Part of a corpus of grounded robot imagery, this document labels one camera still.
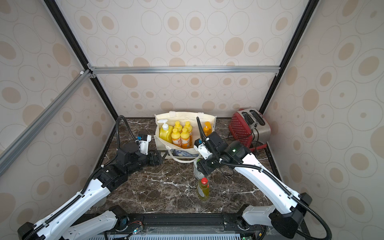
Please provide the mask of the white bottle green cap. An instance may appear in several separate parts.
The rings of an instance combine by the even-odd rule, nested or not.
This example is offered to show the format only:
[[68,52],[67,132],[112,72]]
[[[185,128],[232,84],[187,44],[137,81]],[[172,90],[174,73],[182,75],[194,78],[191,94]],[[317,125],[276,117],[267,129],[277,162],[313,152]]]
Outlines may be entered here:
[[200,172],[199,170],[198,170],[198,165],[197,165],[197,163],[200,161],[200,159],[197,159],[196,161],[194,161],[194,175],[195,175],[195,177],[196,177],[196,179],[197,180],[201,180],[201,179],[203,179],[204,177],[205,177],[205,175],[202,173],[202,172]]

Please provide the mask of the cream starry night tote bag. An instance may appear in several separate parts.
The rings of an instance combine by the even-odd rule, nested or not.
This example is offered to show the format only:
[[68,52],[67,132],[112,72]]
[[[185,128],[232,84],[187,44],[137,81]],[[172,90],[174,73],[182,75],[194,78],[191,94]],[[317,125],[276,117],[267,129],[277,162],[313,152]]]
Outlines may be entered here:
[[201,137],[198,121],[202,127],[209,124],[209,133],[216,125],[215,116],[205,113],[168,112],[155,116],[157,128],[154,135],[157,150],[166,151],[168,157],[179,163],[192,163],[201,155],[194,147],[195,141]]

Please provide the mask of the yellow-green bottle red cap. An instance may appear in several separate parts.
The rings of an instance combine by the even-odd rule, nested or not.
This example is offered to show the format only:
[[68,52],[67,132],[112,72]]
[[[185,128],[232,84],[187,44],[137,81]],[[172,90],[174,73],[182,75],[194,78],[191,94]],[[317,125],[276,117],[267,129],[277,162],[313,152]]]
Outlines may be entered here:
[[198,182],[197,193],[201,199],[208,199],[210,195],[210,185],[207,178],[202,178]]

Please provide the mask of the yellow pump dish soap bottle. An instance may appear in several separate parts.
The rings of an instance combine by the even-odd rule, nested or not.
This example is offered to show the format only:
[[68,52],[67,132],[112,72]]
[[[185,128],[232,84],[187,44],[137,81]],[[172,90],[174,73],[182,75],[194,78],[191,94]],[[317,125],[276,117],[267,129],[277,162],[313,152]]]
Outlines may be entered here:
[[173,143],[173,140],[172,140],[173,126],[168,125],[167,122],[168,122],[167,119],[158,120],[159,137],[162,140],[172,144]]

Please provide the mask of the orange bottle yellow cap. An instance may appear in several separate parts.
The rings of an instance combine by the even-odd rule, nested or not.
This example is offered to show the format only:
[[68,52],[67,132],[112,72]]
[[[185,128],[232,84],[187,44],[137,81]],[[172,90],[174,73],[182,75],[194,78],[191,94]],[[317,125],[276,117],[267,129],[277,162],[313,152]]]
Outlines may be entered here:
[[191,147],[190,134],[186,128],[183,128],[183,131],[181,132],[181,140],[183,149],[189,149]]
[[192,139],[192,130],[193,130],[193,127],[191,126],[191,123],[189,121],[186,121],[185,123],[185,128],[188,130],[188,133],[190,134],[190,139]]
[[177,128],[173,128],[173,132],[171,134],[172,143],[175,146],[182,147],[181,134]]
[[181,125],[181,123],[179,121],[176,121],[175,125],[174,125],[174,129],[177,129],[178,132],[181,133],[183,131],[183,126]]

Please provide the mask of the orange pump dish soap bottle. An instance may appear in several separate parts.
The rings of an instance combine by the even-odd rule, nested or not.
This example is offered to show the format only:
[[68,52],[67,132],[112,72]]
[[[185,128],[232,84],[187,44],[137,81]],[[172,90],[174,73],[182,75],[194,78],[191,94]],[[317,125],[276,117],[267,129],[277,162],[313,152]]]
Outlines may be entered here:
[[205,122],[203,131],[206,137],[208,137],[212,133],[212,125],[210,122]]

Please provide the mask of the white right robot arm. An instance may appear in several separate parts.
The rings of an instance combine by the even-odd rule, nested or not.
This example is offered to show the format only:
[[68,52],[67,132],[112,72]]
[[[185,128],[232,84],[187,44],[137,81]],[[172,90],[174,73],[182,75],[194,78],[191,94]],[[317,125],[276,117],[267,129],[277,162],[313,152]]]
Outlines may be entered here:
[[212,140],[196,140],[194,148],[202,156],[198,170],[205,176],[221,166],[233,168],[251,181],[272,202],[268,207],[248,206],[242,212],[242,218],[248,225],[271,226],[282,236],[293,239],[312,202],[307,193],[298,193],[276,178],[256,158],[250,149],[235,141],[215,144]]

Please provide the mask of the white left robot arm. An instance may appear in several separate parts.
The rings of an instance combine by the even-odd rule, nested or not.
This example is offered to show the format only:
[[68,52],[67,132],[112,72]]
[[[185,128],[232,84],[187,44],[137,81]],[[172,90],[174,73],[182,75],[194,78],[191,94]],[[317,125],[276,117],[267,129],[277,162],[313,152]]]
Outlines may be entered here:
[[37,221],[27,222],[18,229],[20,240],[59,240],[64,232],[86,211],[128,180],[128,177],[146,166],[159,166],[163,159],[159,151],[124,153],[98,167],[85,186],[53,213]]

